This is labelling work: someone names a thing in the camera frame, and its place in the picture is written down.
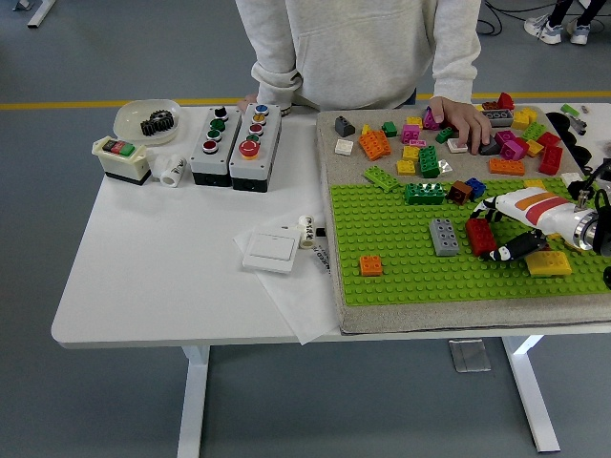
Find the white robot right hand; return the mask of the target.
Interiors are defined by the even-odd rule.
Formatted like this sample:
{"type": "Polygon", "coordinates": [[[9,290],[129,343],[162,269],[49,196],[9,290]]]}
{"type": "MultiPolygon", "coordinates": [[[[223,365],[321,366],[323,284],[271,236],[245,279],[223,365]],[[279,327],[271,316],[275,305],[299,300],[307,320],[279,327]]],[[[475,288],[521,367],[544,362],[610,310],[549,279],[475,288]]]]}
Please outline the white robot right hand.
{"type": "Polygon", "coordinates": [[[520,260],[541,250],[547,244],[547,237],[560,234],[570,246],[582,250],[592,248],[584,236],[590,222],[588,210],[576,210],[577,206],[566,198],[543,190],[528,187],[485,198],[474,208],[471,218],[486,212],[485,219],[499,221],[503,216],[517,220],[530,230],[516,236],[504,245],[477,256],[484,260],[520,260]]]}

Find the person's left hand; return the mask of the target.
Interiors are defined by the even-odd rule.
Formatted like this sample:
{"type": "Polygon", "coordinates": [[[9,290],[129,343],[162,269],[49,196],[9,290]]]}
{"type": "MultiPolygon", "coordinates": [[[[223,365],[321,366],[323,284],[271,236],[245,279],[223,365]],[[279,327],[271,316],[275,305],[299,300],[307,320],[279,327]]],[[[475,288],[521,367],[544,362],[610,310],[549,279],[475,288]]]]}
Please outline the person's left hand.
{"type": "Polygon", "coordinates": [[[472,155],[477,155],[482,145],[486,146],[490,143],[492,133],[490,120],[472,104],[434,96],[429,100],[429,108],[436,123],[447,121],[457,129],[457,144],[461,147],[469,145],[472,155]]]}

